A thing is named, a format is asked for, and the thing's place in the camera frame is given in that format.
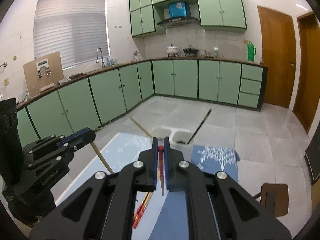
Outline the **red wooden chopstick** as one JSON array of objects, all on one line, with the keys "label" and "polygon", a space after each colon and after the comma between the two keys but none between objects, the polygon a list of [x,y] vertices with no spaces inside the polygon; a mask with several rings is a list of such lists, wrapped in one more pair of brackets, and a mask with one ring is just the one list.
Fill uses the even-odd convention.
[{"label": "red wooden chopstick", "polygon": [[144,199],[142,200],[140,206],[138,207],[138,209],[137,209],[137,211],[135,213],[134,219],[133,219],[133,224],[132,224],[132,228],[133,229],[135,229],[138,226],[138,224],[139,224],[139,222],[140,222],[140,220],[141,220],[141,218],[142,218],[142,216],[144,214],[144,211],[146,210],[146,207],[147,207],[147,205],[148,205],[148,203],[149,203],[149,201],[150,201],[150,199],[152,197],[152,195],[153,195],[152,192],[148,192],[145,195]]},{"label": "red wooden chopstick", "polygon": [[161,181],[162,196],[164,196],[164,146],[158,146],[158,158],[159,158],[159,174]]},{"label": "red wooden chopstick", "polygon": [[103,165],[106,167],[106,169],[108,170],[108,172],[110,172],[110,174],[114,174],[114,171],[112,170],[112,168],[108,165],[107,161],[104,159],[103,155],[101,154],[101,152],[99,151],[99,149],[97,148],[96,144],[94,142],[91,142],[90,145],[92,146],[94,152],[96,153],[96,155],[98,156],[98,158],[100,159],[100,161],[103,163]]}]

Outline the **green lower kitchen cabinets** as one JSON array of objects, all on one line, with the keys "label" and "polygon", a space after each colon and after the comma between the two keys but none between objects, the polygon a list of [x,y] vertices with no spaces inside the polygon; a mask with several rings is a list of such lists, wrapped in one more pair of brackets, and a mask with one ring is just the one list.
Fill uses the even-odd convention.
[{"label": "green lower kitchen cabinets", "polygon": [[155,95],[260,110],[268,68],[209,59],[148,60],[101,69],[51,88],[17,110],[22,145],[96,129]]}]

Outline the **two-tone blue tablecloth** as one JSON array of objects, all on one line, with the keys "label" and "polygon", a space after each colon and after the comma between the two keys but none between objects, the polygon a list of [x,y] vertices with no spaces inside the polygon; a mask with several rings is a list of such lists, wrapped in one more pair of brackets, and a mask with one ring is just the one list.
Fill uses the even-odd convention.
[{"label": "two-tone blue tablecloth", "polygon": [[[151,139],[130,133],[117,133],[101,153],[113,172],[138,159],[138,154],[151,148]],[[55,202],[60,205],[84,182],[98,171],[106,171],[95,157]],[[187,207],[184,192],[161,192],[157,185],[138,226],[132,230],[132,239],[188,239]]]}]

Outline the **brown wooden stool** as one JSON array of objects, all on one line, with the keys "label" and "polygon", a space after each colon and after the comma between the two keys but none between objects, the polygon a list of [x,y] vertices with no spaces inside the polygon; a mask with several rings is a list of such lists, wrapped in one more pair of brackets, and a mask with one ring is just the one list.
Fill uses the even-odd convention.
[{"label": "brown wooden stool", "polygon": [[275,217],[283,217],[289,211],[289,187],[287,184],[264,183],[253,198]]}]

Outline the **wooden chopstick in holder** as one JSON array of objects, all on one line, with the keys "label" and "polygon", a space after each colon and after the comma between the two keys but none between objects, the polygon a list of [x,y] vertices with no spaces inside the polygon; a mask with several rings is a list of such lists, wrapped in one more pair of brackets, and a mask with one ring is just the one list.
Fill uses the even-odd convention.
[{"label": "wooden chopstick in holder", "polygon": [[130,120],[139,128],[141,129],[148,137],[152,138],[153,136],[133,117],[130,117]]}]

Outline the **cardboard board with paper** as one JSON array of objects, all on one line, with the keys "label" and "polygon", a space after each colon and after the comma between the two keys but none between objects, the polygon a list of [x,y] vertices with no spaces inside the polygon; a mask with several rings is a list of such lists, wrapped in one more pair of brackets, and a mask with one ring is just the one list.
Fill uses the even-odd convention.
[{"label": "cardboard board with paper", "polygon": [[58,84],[64,78],[59,51],[24,64],[23,70],[27,90],[31,97]]}]

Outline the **white plastic utensil holder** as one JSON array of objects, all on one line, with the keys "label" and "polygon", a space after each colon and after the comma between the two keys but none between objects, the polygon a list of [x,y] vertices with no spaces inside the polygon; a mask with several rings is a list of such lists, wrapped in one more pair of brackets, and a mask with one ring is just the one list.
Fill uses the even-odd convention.
[{"label": "white plastic utensil holder", "polygon": [[190,130],[177,127],[157,126],[152,130],[151,135],[157,137],[161,144],[164,138],[168,137],[171,148],[181,151],[184,159],[191,161],[194,139],[190,143],[187,143],[193,135]]}]

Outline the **chrome sink faucet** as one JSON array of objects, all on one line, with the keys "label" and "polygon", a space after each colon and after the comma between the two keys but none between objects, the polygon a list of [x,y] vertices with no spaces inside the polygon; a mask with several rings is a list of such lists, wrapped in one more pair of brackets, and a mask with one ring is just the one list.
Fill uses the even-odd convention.
[{"label": "chrome sink faucet", "polygon": [[102,49],[100,47],[97,48],[96,63],[99,63],[101,65],[101,68],[105,67],[103,51],[102,51]]}]

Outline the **black chopstick in holder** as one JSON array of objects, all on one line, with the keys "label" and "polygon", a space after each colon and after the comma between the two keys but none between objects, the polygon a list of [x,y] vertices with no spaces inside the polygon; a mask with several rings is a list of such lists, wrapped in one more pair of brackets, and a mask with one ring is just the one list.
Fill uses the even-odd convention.
[{"label": "black chopstick in holder", "polygon": [[200,130],[200,128],[203,126],[203,124],[205,123],[205,121],[207,120],[207,118],[210,116],[212,112],[212,109],[210,108],[208,110],[208,112],[205,114],[205,116],[203,117],[202,121],[200,122],[199,126],[197,127],[197,129],[195,130],[195,132],[192,134],[191,138],[188,140],[186,145],[189,145],[191,143],[191,141],[195,138],[195,136],[197,135],[198,131]]}]

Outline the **white window blind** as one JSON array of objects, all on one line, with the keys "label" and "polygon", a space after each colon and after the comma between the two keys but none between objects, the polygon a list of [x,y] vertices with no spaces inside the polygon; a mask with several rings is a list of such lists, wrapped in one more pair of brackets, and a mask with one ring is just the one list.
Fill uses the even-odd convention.
[{"label": "white window blind", "polygon": [[106,0],[38,0],[34,56],[60,53],[63,68],[95,60],[97,49],[110,56]]}]

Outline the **white cooking pot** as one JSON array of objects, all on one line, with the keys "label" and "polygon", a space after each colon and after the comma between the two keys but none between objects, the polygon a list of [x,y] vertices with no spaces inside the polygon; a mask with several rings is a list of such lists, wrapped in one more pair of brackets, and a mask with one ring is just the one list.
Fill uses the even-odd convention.
[{"label": "white cooking pot", "polygon": [[168,57],[179,57],[178,48],[174,45],[170,45],[167,47],[167,56]]}]

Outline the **brown wooden door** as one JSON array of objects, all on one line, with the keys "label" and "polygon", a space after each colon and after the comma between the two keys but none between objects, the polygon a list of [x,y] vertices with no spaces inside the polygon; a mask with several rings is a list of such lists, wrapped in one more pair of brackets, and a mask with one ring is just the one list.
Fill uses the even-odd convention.
[{"label": "brown wooden door", "polygon": [[319,102],[319,23],[313,12],[297,18],[300,38],[300,75],[293,112],[310,131]]},{"label": "brown wooden door", "polygon": [[268,67],[264,102],[288,108],[295,80],[296,38],[291,16],[258,7],[263,64]]}]

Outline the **black range hood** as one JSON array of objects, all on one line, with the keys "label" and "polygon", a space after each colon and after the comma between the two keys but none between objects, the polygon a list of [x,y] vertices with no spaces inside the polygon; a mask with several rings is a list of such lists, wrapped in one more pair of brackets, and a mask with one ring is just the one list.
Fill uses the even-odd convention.
[{"label": "black range hood", "polygon": [[155,23],[165,29],[201,24],[198,5],[187,1],[154,6],[154,14]]}]

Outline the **green thermos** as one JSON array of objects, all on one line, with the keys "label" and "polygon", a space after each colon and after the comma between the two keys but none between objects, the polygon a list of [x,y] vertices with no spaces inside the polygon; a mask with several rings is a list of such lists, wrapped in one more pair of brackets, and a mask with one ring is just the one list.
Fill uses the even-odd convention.
[{"label": "green thermos", "polygon": [[247,60],[254,62],[255,55],[256,55],[256,47],[251,41],[249,41],[247,44]]}]

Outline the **green upper cabinets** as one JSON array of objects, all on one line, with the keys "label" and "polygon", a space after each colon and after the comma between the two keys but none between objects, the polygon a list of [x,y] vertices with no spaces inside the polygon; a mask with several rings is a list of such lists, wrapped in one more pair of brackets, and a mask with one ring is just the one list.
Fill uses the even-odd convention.
[{"label": "green upper cabinets", "polygon": [[132,37],[160,35],[190,24],[205,30],[247,29],[242,0],[129,0],[129,10]]}]

